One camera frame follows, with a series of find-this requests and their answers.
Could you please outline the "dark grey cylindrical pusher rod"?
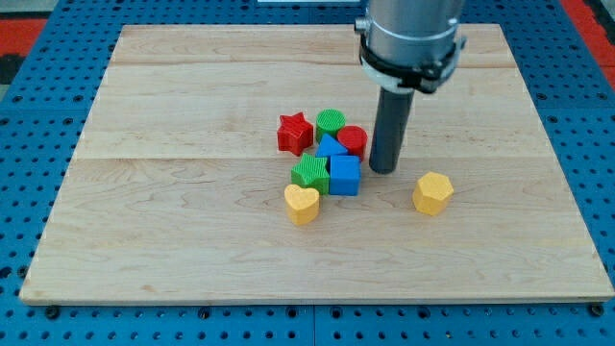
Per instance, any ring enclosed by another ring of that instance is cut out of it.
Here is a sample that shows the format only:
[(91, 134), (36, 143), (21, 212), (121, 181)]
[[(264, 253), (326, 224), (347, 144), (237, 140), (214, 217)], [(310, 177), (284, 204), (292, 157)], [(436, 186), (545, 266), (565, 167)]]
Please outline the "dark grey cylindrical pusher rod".
[(397, 167), (413, 96), (413, 90), (400, 94), (381, 88), (369, 157), (376, 173), (390, 174)]

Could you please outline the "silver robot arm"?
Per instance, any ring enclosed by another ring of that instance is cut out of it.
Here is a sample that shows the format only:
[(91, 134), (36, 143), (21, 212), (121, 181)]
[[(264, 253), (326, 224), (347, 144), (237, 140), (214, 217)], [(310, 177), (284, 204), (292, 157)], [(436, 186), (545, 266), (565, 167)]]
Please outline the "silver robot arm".
[(355, 22), (359, 62), (380, 87), (370, 168), (395, 171), (415, 92), (432, 94), (454, 74), (466, 37), (463, 0), (370, 0)]

